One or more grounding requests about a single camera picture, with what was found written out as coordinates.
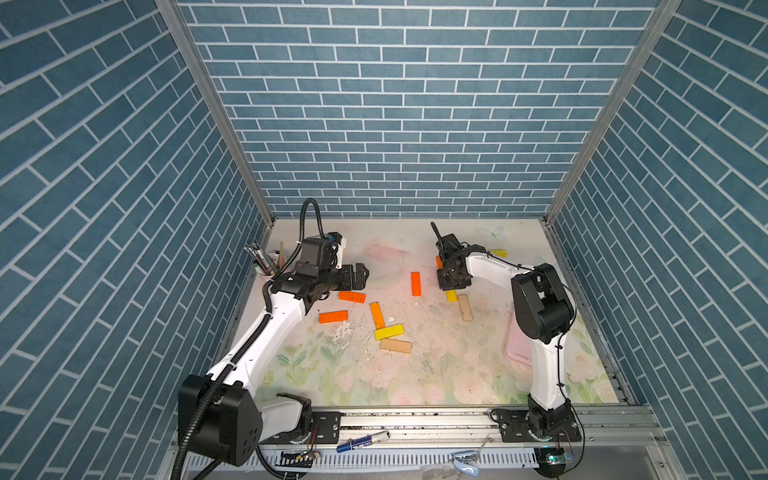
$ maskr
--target black cable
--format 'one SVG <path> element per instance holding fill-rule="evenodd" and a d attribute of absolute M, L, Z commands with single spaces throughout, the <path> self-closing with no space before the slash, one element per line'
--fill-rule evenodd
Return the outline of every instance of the black cable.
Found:
<path fill-rule="evenodd" d="M 488 254 L 489 257 L 493 257 L 496 260 L 499 260 L 499 261 L 501 261 L 503 263 L 506 263 L 507 265 L 517 267 L 519 270 L 528 270 L 528 271 L 531 271 L 531 272 L 536 272 L 536 273 L 539 273 L 539 274 L 541 274 L 543 276 L 546 276 L 547 280 L 549 280 L 550 282 L 552 282 L 554 280 L 555 282 L 560 283 L 560 285 L 563 288 L 565 288 L 571 294 L 571 298 L 574 301 L 574 312 L 573 312 L 573 315 L 571 316 L 571 320 L 568 323 L 568 329 L 569 330 L 571 329 L 571 327 L 574 325 L 574 323 L 576 323 L 576 314 L 578 313 L 578 305 L 576 304 L 576 296 L 574 295 L 573 290 L 568 288 L 568 286 L 565 285 L 564 283 L 562 283 L 560 280 L 555 280 L 555 279 L 549 278 L 549 276 L 546 273 L 544 273 L 544 272 L 542 272 L 540 270 L 537 270 L 535 267 L 534 268 L 528 268 L 526 266 L 522 266 L 520 263 L 508 262 L 507 260 L 504 260 L 503 258 L 500 258 L 500 257 L 497 257 L 496 255 L 491 254 L 491 252 L 486 252 L 486 253 Z M 574 408 L 573 404 L 571 404 L 570 399 L 565 395 L 565 391 L 563 391 L 564 383 L 562 382 L 561 377 L 560 377 L 560 350 L 563 349 L 563 347 L 560 345 L 560 342 L 563 340 L 563 335 L 564 335 L 564 333 L 562 333 L 558 337 L 558 344 L 556 345 L 556 348 L 557 348 L 557 351 L 558 351 L 558 388 L 560 389 L 560 394 L 563 395 L 563 398 L 566 399 L 566 401 L 568 402 L 568 404 L 569 404 L 569 406 L 571 408 L 571 411 L 573 412 L 574 416 L 576 417 L 576 421 L 578 422 L 578 424 L 579 424 L 579 426 L 581 428 L 581 456 L 579 457 L 578 462 L 576 462 L 576 465 L 572 466 L 571 468 L 568 468 L 567 470 L 562 472 L 560 475 L 564 475 L 564 474 L 566 474 L 568 472 L 573 472 L 576 469 L 576 467 L 579 466 L 579 464 L 581 463 L 581 460 L 584 459 L 584 452 L 586 451 L 585 447 L 587 446 L 587 443 L 586 443 L 587 433 L 584 430 L 584 424 L 581 423 L 581 419 L 579 418 L 578 413 L 576 412 L 576 409 Z"/>
<path fill-rule="evenodd" d="M 280 272 L 275 275 L 275 279 L 280 278 L 280 276 L 285 273 L 285 271 L 288 269 L 288 266 L 293 263 L 293 261 L 299 256 L 299 252 L 301 252 L 301 244 L 304 242 L 304 220 L 306 219 L 306 209 L 310 204 L 315 209 L 315 216 L 317 217 L 317 230 L 320 231 L 320 238 L 325 237 L 325 233 L 323 232 L 323 221 L 320 219 L 320 207 L 314 198 L 307 198 L 304 200 L 304 203 L 301 206 L 301 213 L 299 213 L 299 242 L 296 244 L 296 249 L 293 250 L 293 253 L 290 254 L 290 257 L 285 262 L 285 265 L 283 265 L 283 268 L 281 268 Z"/>
<path fill-rule="evenodd" d="M 208 464 L 206 468 L 203 468 L 203 470 L 200 471 L 197 475 L 194 476 L 193 480 L 203 480 L 203 478 L 206 478 L 209 473 L 211 473 L 219 464 L 221 463 L 221 460 L 213 460 L 211 463 Z"/>
<path fill-rule="evenodd" d="M 221 371 L 221 373 L 216 378 L 214 383 L 211 384 L 210 388 L 207 390 L 207 392 L 205 392 L 205 394 L 203 395 L 203 398 L 200 399 L 200 402 L 197 404 L 197 408 L 195 409 L 195 412 L 192 415 L 192 419 L 187 425 L 187 430 L 184 432 L 184 436 L 182 437 L 181 442 L 179 443 L 179 451 L 174 461 L 174 469 L 170 475 L 171 480 L 181 479 L 181 473 L 184 470 L 184 462 L 187 458 L 187 453 L 189 452 L 189 447 L 190 447 L 190 443 L 192 442 L 192 437 L 197 433 L 197 430 L 200 427 L 200 422 L 203 419 L 203 415 L 205 415 L 205 412 L 208 410 L 208 407 L 210 406 L 210 404 L 213 403 L 214 397 L 218 393 L 221 386 L 223 385 L 224 380 L 227 378 L 230 372 L 234 370 L 234 366 L 240 361 L 240 359 L 243 358 L 243 356 L 246 354 L 248 349 L 253 345 L 254 342 L 256 342 L 256 339 L 259 338 L 261 333 L 264 331 L 264 329 L 266 328 L 266 325 L 270 322 L 270 318 L 272 318 L 272 300 L 270 298 L 269 288 L 270 286 L 272 286 L 273 281 L 276 278 L 280 277 L 280 275 L 282 275 L 285 272 L 286 268 L 296 259 L 296 257 L 299 255 L 299 252 L 301 251 L 302 242 L 304 241 L 304 220 L 306 219 L 306 209 L 310 204 L 315 209 L 315 214 L 317 217 L 317 229 L 320 232 L 320 237 L 325 236 L 325 234 L 323 233 L 323 221 L 320 218 L 320 207 L 315 201 L 315 199 L 307 198 L 301 206 L 301 213 L 299 216 L 299 243 L 296 245 L 296 249 L 293 251 L 290 259 L 286 262 L 286 264 L 283 265 L 283 268 L 280 269 L 280 272 L 277 275 L 275 275 L 275 277 L 272 280 L 267 281 L 262 287 L 261 291 L 262 291 L 262 295 L 264 296 L 264 307 L 266 309 L 266 314 L 264 315 L 264 318 L 262 318 L 261 323 L 256 328 L 256 330 L 254 330 L 253 333 L 250 334 L 250 336 L 248 337 L 248 340 L 246 340 L 246 342 L 237 350 L 237 352 L 235 352 L 235 354 L 230 359 L 230 362 L 224 367 L 224 369 Z M 204 478 L 206 475 L 212 472 L 214 468 L 216 468 L 218 465 L 219 465 L 218 463 L 214 465 L 214 462 L 211 462 L 195 478 L 197 478 L 198 480 L 199 478 Z"/>
<path fill-rule="evenodd" d="M 269 473 L 275 478 L 280 478 L 281 480 L 299 480 L 299 478 L 302 478 L 304 475 L 307 474 L 307 472 L 280 472 L 278 470 L 275 470 L 272 467 L 272 465 L 270 465 L 269 462 L 266 461 L 264 454 L 261 452 L 261 447 L 259 447 L 258 445 L 256 445 L 256 457 L 259 458 L 259 462 L 261 462 L 261 465 L 264 467 L 264 470 L 266 470 L 267 473 Z"/>
<path fill-rule="evenodd" d="M 471 247 L 464 247 L 461 250 L 457 250 L 456 252 L 454 252 L 453 255 L 451 255 L 445 261 L 445 265 L 447 266 L 448 264 L 450 264 L 459 255 L 464 255 L 464 254 L 469 255 L 470 253 L 486 253 L 486 252 L 487 252 L 487 250 L 484 247 L 480 247 L 479 245 L 472 245 Z"/>
<path fill-rule="evenodd" d="M 259 323 L 259 326 L 256 327 L 253 333 L 250 334 L 248 339 L 237 350 L 237 352 L 235 352 L 229 363 L 224 367 L 214 383 L 211 384 L 210 388 L 205 392 L 203 398 L 200 399 L 200 402 L 197 404 L 197 408 L 192 415 L 192 419 L 190 420 L 189 424 L 187 424 L 187 430 L 184 431 L 184 436 L 181 438 L 181 442 L 179 442 L 179 451 L 176 455 L 176 459 L 174 460 L 174 469 L 170 475 L 171 480 L 181 480 L 181 472 L 184 470 L 184 461 L 187 459 L 187 453 L 189 452 L 192 437 L 197 433 L 197 430 L 200 427 L 200 422 L 203 419 L 203 415 L 205 415 L 205 412 L 208 410 L 210 404 L 213 403 L 214 396 L 218 393 L 219 388 L 221 388 L 224 383 L 224 380 L 227 378 L 230 372 L 234 370 L 234 366 L 240 361 L 240 359 L 243 358 L 248 349 L 253 345 L 254 342 L 256 342 L 256 339 L 259 338 L 259 335 L 261 335 L 261 333 L 264 331 L 266 325 L 270 322 L 270 318 L 272 318 L 272 302 L 270 301 L 269 295 L 270 286 L 272 286 L 272 280 L 267 281 L 262 287 L 262 294 L 264 295 L 264 302 L 266 306 L 266 314 L 264 315 L 264 318 L 262 318 L 261 323 Z"/>

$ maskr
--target black mounting plate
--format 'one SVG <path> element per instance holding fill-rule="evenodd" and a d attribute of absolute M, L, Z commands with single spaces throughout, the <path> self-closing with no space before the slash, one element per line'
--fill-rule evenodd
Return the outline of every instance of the black mounting plate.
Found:
<path fill-rule="evenodd" d="M 320 445 L 335 445 L 339 442 L 339 429 L 341 428 L 341 412 L 312 412 L 310 432 L 317 427 L 315 443 Z M 262 445 L 296 445 L 290 442 L 285 433 L 275 435 L 264 440 Z"/>
<path fill-rule="evenodd" d="M 531 434 L 528 420 L 525 416 L 528 410 L 493 409 L 490 412 L 491 420 L 498 423 L 498 430 L 502 434 L 504 443 L 543 442 Z M 562 425 L 565 433 L 560 431 L 561 441 L 571 440 L 572 443 L 581 441 L 581 430 L 576 423 L 573 412 L 569 412 Z"/>

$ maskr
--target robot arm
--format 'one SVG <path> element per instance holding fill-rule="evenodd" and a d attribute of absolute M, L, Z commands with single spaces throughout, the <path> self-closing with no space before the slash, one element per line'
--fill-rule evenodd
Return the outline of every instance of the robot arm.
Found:
<path fill-rule="evenodd" d="M 219 376 L 228 372 L 190 440 L 192 452 L 242 465 L 269 437 L 281 432 L 288 432 L 290 438 L 308 434 L 308 399 L 280 394 L 256 404 L 253 397 L 270 361 L 317 300 L 324 300 L 332 290 L 365 288 L 369 275 L 365 266 L 341 264 L 345 245 L 345 239 L 336 232 L 324 238 L 305 239 L 295 270 L 276 275 L 271 285 L 265 286 L 270 311 L 265 306 L 240 341 L 205 376 L 190 375 L 184 381 L 179 389 L 180 439 L 200 399 Z"/>
<path fill-rule="evenodd" d="M 574 309 L 554 267 L 513 265 L 491 257 L 479 245 L 463 246 L 453 233 L 441 236 L 437 226 L 437 247 L 442 268 L 437 270 L 442 290 L 459 290 L 472 284 L 472 277 L 509 288 L 515 304 L 515 318 L 531 341 L 533 385 L 528 396 L 528 421 L 538 437 L 556 434 L 570 413 L 564 396 L 564 345 Z"/>

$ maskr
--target brick wall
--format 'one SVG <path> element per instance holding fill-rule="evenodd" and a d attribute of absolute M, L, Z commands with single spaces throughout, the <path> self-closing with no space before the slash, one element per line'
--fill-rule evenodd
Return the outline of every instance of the brick wall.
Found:
<path fill-rule="evenodd" d="M 540 217 L 656 3 L 182 6 L 279 215 Z"/>
<path fill-rule="evenodd" d="M 768 2 L 684 0 L 555 222 L 690 478 L 765 478 Z"/>
<path fill-rule="evenodd" d="M 0 24 L 0 478 L 154 475 L 263 221 L 152 0 Z"/>

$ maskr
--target aluminum frame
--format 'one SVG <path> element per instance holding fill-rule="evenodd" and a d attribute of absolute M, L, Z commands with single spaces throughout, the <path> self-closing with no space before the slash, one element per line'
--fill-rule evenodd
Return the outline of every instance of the aluminum frame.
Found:
<path fill-rule="evenodd" d="M 568 258 L 565 256 L 563 250 L 560 248 L 561 243 L 554 231 L 554 228 L 552 225 L 545 221 L 541 222 L 541 228 L 544 230 L 544 235 L 547 237 L 547 241 L 549 242 L 549 246 L 552 249 L 554 258 L 557 260 L 558 266 L 563 273 L 563 280 L 565 284 L 568 285 L 568 287 L 573 291 L 576 302 L 578 303 L 578 310 L 581 314 L 581 319 L 584 321 L 584 326 L 587 327 L 587 331 L 592 338 L 594 348 L 598 352 L 598 356 L 600 357 L 600 361 L 603 363 L 605 372 L 608 374 L 609 378 L 613 377 L 616 379 L 627 403 L 630 405 L 636 405 L 637 398 L 632 392 L 629 383 L 624 378 L 624 374 L 621 372 L 619 362 L 611 352 L 608 341 L 605 339 L 605 335 L 598 325 L 598 316 L 595 314 L 591 305 L 587 301 L 587 297 L 584 295 L 584 289 L 581 286 L 581 282 L 579 282 L 578 278 L 576 277 L 576 272 L 571 266 L 571 263 L 568 261 Z"/>
<path fill-rule="evenodd" d="M 232 121 L 224 109 L 224 105 L 221 103 L 221 98 L 214 87 L 214 81 L 205 67 L 203 57 L 197 49 L 197 45 L 192 38 L 192 32 L 186 20 L 184 20 L 184 14 L 181 13 L 178 2 L 176 0 L 155 0 L 155 3 L 157 8 L 160 9 L 160 15 L 168 27 L 170 36 L 176 42 L 181 57 L 187 64 L 187 68 L 189 68 L 192 79 L 200 91 L 200 95 L 202 95 L 205 104 L 208 106 L 210 115 L 219 129 L 224 143 L 227 144 L 232 160 L 240 172 L 240 176 L 243 178 L 250 196 L 256 202 L 256 206 L 264 217 L 266 225 L 271 227 L 275 216 L 272 214 L 270 205 L 259 188 L 256 176 L 253 174 L 253 169 L 248 162 L 248 156 L 243 150 L 240 139 L 237 138 Z"/>
<path fill-rule="evenodd" d="M 544 219 L 547 222 L 551 223 L 554 221 L 563 209 L 568 195 L 571 194 L 579 177 L 584 173 L 584 169 L 587 168 L 587 165 L 592 160 L 592 155 L 594 155 L 600 142 L 603 141 L 605 132 L 611 126 L 611 122 L 616 117 L 616 113 L 621 108 L 621 104 L 624 102 L 627 94 L 629 94 L 635 80 L 640 76 L 645 62 L 648 61 L 650 53 L 656 47 L 656 43 L 659 42 L 661 34 L 664 33 L 664 29 L 669 25 L 670 20 L 677 11 L 677 7 L 680 6 L 680 2 L 681 0 L 660 0 L 659 5 L 650 14 L 643 34 L 640 40 L 637 41 L 637 45 L 632 49 L 624 70 L 621 71 L 619 78 L 616 80 L 616 85 L 614 85 L 613 90 L 608 95 L 608 100 L 594 121 L 592 130 L 584 139 L 584 143 L 581 145 L 574 163 L 565 174 L 563 183 L 555 194 L 552 203 L 547 207 L 547 211 L 544 214 Z"/>
<path fill-rule="evenodd" d="M 388 429 L 391 439 L 378 449 L 476 448 L 490 435 L 486 449 L 501 447 L 545 447 L 557 442 L 504 443 L 498 424 L 488 412 L 499 406 L 388 406 L 322 407 L 314 411 L 342 413 L 339 442 Z M 501 406 L 527 409 L 527 406 Z M 667 440 L 650 406 L 582 405 L 575 406 L 584 424 L 586 445 L 666 446 Z M 335 445 L 319 445 L 332 448 Z"/>

